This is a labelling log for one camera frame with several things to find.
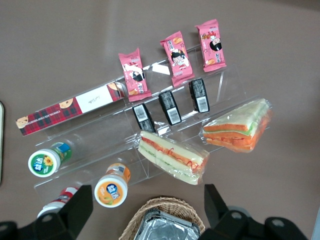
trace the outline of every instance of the yogurt bottle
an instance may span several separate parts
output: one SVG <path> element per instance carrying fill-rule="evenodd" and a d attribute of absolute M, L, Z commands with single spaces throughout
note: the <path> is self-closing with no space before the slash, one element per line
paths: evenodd
<path fill-rule="evenodd" d="M 44 214 L 59 212 L 60 209 L 62 209 L 66 205 L 66 203 L 75 195 L 77 191 L 78 188 L 73 186 L 69 186 L 63 189 L 57 199 L 53 200 L 42 208 L 37 218 Z"/>
<path fill-rule="evenodd" d="M 40 178 L 51 176 L 57 172 L 64 162 L 71 158 L 72 151 L 68 144 L 57 142 L 50 148 L 34 152 L 28 161 L 31 173 Z"/>
<path fill-rule="evenodd" d="M 96 201 L 106 208 L 118 207 L 127 197 L 129 180 L 129 168 L 121 163 L 112 164 L 95 186 Z"/>

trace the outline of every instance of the foil container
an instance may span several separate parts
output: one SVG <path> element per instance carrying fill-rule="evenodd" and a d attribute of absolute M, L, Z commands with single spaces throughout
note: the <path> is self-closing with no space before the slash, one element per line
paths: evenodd
<path fill-rule="evenodd" d="M 134 240 L 197 240 L 199 226 L 158 209 L 147 211 Z"/>

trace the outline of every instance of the cartoon character on wrapper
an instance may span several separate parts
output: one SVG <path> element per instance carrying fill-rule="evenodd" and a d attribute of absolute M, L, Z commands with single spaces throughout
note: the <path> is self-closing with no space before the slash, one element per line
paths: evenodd
<path fill-rule="evenodd" d="M 222 46 L 221 46 L 221 39 L 220 38 L 217 38 L 216 37 L 216 34 L 214 32 L 210 32 L 210 39 L 211 39 L 211 42 L 210 42 L 210 48 L 217 52 L 219 50 L 222 49 Z"/>
<path fill-rule="evenodd" d="M 129 73 L 129 75 L 132 77 L 132 79 L 134 79 L 137 82 L 141 82 L 145 79 L 145 74 L 144 71 L 138 67 L 137 65 L 128 65 L 128 64 L 124 64 L 122 65 L 123 70 L 128 72 L 128 71 L 132 71 Z"/>
<path fill-rule="evenodd" d="M 171 53 L 171 59 L 173 61 L 172 67 L 177 65 L 179 65 L 179 69 L 189 67 L 189 60 L 186 58 L 186 55 L 182 50 L 174 49 Z"/>

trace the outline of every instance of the black packaged item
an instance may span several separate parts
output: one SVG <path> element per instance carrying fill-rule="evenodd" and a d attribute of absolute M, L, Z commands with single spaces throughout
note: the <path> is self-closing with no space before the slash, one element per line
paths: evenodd
<path fill-rule="evenodd" d="M 210 106 L 203 79 L 198 78 L 189 82 L 189 89 L 191 93 L 191 98 L 193 100 L 194 109 L 199 113 L 209 112 Z"/>
<path fill-rule="evenodd" d="M 181 123 L 178 106 L 171 91 L 164 91 L 160 93 L 159 102 L 170 125 Z"/>
<path fill-rule="evenodd" d="M 139 128 L 151 133 L 156 132 L 155 123 L 152 120 L 150 113 L 143 103 L 132 108 L 135 119 L 139 125 Z"/>

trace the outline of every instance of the pink snack package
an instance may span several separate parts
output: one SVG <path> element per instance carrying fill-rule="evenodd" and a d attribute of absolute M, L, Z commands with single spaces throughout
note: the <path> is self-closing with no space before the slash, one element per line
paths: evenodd
<path fill-rule="evenodd" d="M 123 67 L 129 101 L 134 102 L 151 97 L 152 94 L 147 87 L 139 48 L 130 54 L 119 53 L 119 58 Z"/>
<path fill-rule="evenodd" d="M 174 87 L 195 77 L 180 31 L 160 41 L 160 44 L 164 47 L 172 67 L 173 76 L 171 79 Z"/>
<path fill-rule="evenodd" d="M 203 70 L 211 72 L 226 67 L 226 61 L 221 46 L 218 21 L 216 19 L 206 21 L 195 26 L 199 32 L 199 38 L 203 56 Z"/>

